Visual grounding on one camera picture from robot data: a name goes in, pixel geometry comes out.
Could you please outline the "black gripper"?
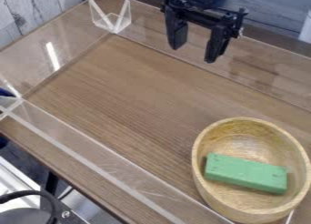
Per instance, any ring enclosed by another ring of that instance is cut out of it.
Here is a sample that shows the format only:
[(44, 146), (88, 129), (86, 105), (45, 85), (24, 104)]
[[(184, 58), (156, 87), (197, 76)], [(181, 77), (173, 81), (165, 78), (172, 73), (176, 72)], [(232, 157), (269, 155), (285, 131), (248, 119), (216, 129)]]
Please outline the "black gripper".
[(230, 5), (226, 0), (164, 0), (161, 12), (173, 50), (186, 41), (188, 22), (210, 29), (204, 57), (208, 64), (222, 55), (230, 37), (240, 37), (242, 20), (249, 13), (244, 6)]

